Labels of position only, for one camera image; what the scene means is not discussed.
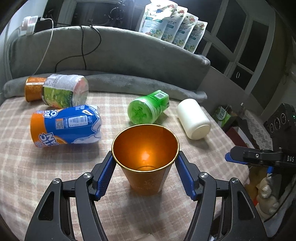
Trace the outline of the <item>orange gold paper cup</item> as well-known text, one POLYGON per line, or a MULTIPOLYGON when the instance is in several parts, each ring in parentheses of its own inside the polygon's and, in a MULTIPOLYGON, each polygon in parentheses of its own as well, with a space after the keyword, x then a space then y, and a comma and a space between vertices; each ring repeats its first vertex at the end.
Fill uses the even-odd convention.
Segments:
POLYGON ((179 151, 176 135, 155 124, 131 126, 119 133, 111 146, 131 189, 146 196, 161 192, 179 151))

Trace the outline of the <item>white plastic cup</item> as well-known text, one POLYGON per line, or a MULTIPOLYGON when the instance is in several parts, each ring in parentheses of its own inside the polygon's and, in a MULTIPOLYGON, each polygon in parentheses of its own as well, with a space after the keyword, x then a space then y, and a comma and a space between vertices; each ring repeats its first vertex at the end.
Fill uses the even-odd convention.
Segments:
POLYGON ((178 104, 177 116, 187 137, 191 140, 202 139, 211 130, 210 120, 198 102, 192 98, 185 99, 178 104))

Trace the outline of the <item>blue orange label cup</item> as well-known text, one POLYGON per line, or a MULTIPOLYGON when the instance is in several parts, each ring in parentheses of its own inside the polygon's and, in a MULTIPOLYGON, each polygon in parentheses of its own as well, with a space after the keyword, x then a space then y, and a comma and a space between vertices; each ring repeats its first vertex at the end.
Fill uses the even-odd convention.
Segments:
POLYGON ((80 105, 64 109, 38 110, 31 116, 30 132, 38 148, 63 144, 91 144, 101 139, 100 109, 80 105))

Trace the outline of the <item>green plastic cup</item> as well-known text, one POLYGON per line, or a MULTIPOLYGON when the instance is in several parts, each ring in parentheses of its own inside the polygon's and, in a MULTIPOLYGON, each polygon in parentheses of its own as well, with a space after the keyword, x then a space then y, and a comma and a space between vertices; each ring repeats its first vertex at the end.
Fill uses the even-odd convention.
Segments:
POLYGON ((133 100, 128 105, 127 114, 135 125, 154 123, 169 106, 169 95, 162 90, 157 90, 133 100))

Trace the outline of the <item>green label clear cup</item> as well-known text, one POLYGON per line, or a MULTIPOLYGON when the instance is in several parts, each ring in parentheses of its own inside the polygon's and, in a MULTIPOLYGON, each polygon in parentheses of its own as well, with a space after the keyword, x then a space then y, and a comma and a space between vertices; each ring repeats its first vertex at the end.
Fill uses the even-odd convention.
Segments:
POLYGON ((42 89, 43 102, 53 108, 84 105, 89 93, 87 79, 82 75, 52 74, 42 89))

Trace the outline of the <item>green tissue box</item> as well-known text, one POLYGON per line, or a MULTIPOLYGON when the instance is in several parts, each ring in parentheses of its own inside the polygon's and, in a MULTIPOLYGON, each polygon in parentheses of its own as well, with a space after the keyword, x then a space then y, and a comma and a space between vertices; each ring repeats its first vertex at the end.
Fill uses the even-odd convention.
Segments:
POLYGON ((212 118, 221 128, 229 127, 237 118, 237 114, 233 111, 231 105, 218 106, 212 118))

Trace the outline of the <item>plaid beige table cloth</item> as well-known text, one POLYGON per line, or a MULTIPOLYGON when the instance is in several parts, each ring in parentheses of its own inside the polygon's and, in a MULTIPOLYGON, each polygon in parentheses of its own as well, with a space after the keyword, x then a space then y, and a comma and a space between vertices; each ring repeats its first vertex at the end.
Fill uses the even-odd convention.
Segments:
MULTIPOLYGON (((1 216, 20 240, 47 187, 54 178, 76 179, 103 161, 113 139, 129 127, 127 107, 135 95, 89 93, 87 102, 100 109, 101 139, 88 145, 61 145, 38 148, 30 133, 31 115, 47 107, 41 101, 26 102, 14 97, 1 104, 1 216)), ((176 100, 157 123, 171 130, 179 139, 188 160, 214 178, 238 178, 248 182, 247 166, 228 163, 224 156, 233 142, 214 121, 203 139, 187 138, 176 114, 176 100)), ((120 167, 116 167, 106 195, 96 208, 109 240, 136 240, 151 234, 156 240, 183 240, 196 204, 183 189, 172 167, 161 192, 140 196, 133 192, 120 167)))

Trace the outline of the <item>grey fleece blanket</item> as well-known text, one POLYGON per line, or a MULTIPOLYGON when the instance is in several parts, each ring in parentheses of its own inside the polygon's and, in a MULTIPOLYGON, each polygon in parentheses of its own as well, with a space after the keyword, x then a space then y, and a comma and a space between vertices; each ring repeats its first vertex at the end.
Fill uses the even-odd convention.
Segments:
POLYGON ((165 91, 170 98, 207 99, 199 86, 210 61, 171 43, 112 27, 60 27, 31 36, 12 34, 5 63, 10 74, 5 98, 24 95, 30 76, 77 74, 90 91, 146 95, 165 91))

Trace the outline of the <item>white refill pouch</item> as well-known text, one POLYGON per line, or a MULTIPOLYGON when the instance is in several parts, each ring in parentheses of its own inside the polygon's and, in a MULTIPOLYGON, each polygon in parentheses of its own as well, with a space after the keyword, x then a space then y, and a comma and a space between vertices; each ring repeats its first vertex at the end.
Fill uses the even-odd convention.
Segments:
POLYGON ((193 28, 195 27, 198 19, 199 18, 197 16, 192 15, 191 13, 186 13, 185 18, 182 21, 174 37, 174 40, 173 40, 174 45, 184 48, 185 43, 189 39, 189 36, 193 28))
POLYGON ((185 43, 184 49, 194 53, 199 45, 203 35, 205 33, 208 23, 205 21, 197 21, 192 32, 189 35, 187 42, 185 43))
POLYGON ((145 6, 138 32, 161 39, 177 6, 178 4, 173 1, 151 1, 145 6))
POLYGON ((183 22, 187 12, 188 12, 187 8, 182 6, 177 6, 176 10, 168 20, 168 23, 166 25, 166 28, 164 30, 161 40, 169 43, 173 42, 174 37, 181 23, 183 22))

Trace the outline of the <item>black power adapter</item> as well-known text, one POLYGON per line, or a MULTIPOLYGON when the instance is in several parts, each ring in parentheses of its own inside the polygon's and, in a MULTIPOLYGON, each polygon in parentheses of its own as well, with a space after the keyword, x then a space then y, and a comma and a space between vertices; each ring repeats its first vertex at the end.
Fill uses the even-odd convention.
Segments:
POLYGON ((54 21, 51 18, 46 18, 46 19, 38 18, 34 28, 34 34, 41 31, 49 30, 49 29, 52 30, 53 28, 54 28, 54 21))

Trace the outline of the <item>white power strip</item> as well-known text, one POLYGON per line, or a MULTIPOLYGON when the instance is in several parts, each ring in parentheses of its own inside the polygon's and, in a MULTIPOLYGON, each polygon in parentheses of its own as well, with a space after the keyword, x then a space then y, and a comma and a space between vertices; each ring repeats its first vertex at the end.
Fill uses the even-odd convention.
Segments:
POLYGON ((30 36, 34 33, 38 18, 38 16, 26 16, 23 18, 21 31, 24 32, 26 36, 30 36))

